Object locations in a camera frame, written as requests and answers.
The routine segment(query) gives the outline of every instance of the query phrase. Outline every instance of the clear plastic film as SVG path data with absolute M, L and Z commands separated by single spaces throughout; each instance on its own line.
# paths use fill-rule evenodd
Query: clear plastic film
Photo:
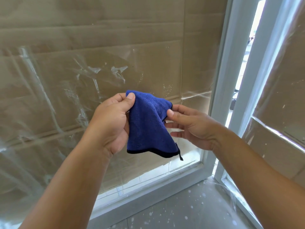
M 293 13 L 243 135 L 274 169 L 305 187 L 305 0 Z
M 0 228 L 20 225 L 107 98 L 134 89 L 208 112 L 226 5 L 1 0 Z M 182 155 L 196 151 L 177 143 Z M 100 192 L 120 196 L 148 171 L 194 161 L 124 148 Z

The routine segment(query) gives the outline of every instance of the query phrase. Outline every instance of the blue microfiber towel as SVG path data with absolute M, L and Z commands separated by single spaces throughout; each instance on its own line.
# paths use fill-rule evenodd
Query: blue microfiber towel
M 149 93 L 128 90 L 126 96 L 130 92 L 135 94 L 135 104 L 129 111 L 127 152 L 139 154 L 150 151 L 164 158 L 179 155 L 183 161 L 177 144 L 164 126 L 166 112 L 173 104 Z

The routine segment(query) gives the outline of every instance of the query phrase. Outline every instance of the person's right hand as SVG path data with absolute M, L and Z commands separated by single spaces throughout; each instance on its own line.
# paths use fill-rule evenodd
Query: person's right hand
M 171 132 L 173 137 L 185 138 L 204 150 L 214 150 L 220 146 L 218 136 L 226 128 L 205 113 L 175 104 L 167 110 L 167 118 L 173 122 L 165 123 L 166 128 L 178 128 L 182 131 Z

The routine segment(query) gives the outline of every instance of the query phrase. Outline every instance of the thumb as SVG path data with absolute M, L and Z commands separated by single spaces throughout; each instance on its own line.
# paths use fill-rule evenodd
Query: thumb
M 135 94 L 131 92 L 128 94 L 126 99 L 118 103 L 118 105 L 120 106 L 122 111 L 128 112 L 132 108 L 134 103 L 135 103 Z
M 190 126 L 193 123 L 191 116 L 183 115 L 179 112 L 173 112 L 171 109 L 167 110 L 167 117 L 178 124 L 183 126 Z

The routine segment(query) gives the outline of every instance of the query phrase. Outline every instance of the floor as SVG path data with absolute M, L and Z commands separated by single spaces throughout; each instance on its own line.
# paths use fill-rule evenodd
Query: floor
M 255 229 L 246 216 L 235 209 L 231 198 L 210 177 L 110 228 Z

